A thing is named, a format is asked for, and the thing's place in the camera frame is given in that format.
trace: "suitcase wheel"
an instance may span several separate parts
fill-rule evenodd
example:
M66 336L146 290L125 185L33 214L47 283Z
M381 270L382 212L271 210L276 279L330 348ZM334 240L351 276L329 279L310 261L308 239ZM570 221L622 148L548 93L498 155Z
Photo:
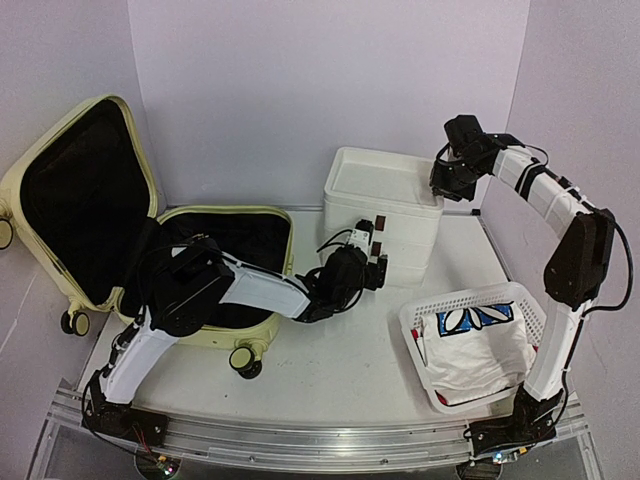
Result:
M6 218L0 218L0 250L4 250L13 241L13 227Z
M229 365L247 380L256 378L262 371L262 362L256 360L255 352L247 346L238 347L231 352Z
M84 337L89 333L90 326L89 315L84 312L74 312L73 316L69 315L69 312L64 312L60 319L60 327L67 335Z

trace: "stacked white container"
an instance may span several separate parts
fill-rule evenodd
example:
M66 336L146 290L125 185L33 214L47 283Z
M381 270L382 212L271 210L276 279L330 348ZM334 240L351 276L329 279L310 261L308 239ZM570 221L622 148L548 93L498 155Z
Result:
M371 220L374 251L389 257L386 284L422 284L444 207L429 187L432 165L409 155L339 149L324 187L325 238Z

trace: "white tabletop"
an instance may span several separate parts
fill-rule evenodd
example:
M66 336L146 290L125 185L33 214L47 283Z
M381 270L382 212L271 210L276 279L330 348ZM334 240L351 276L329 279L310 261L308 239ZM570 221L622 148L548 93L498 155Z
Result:
M321 212L291 212L294 271L318 266ZM263 357L263 371L244 380L228 351L177 345L136 395L139 406L164 412L269 423L373 425L442 422L422 389L402 339L397 312L412 299L505 282L506 276L476 217L444 216L424 285L366 291L353 310L312 325L284 319ZM112 316L88 362L102 366L123 324ZM508 401L463 415L505 413Z

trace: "folded fabric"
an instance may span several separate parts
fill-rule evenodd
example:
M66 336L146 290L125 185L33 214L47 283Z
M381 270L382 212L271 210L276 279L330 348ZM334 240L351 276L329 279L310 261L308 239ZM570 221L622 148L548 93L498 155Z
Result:
M422 326L427 373L447 405L518 385L535 358L515 303L423 315Z

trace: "blue pattern on cloth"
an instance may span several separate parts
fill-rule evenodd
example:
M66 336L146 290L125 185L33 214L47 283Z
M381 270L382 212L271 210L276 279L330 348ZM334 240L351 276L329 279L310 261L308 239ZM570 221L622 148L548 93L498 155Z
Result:
M481 307L470 307L436 313L438 333L441 337L458 335L471 330L512 322L514 319L511 303Z

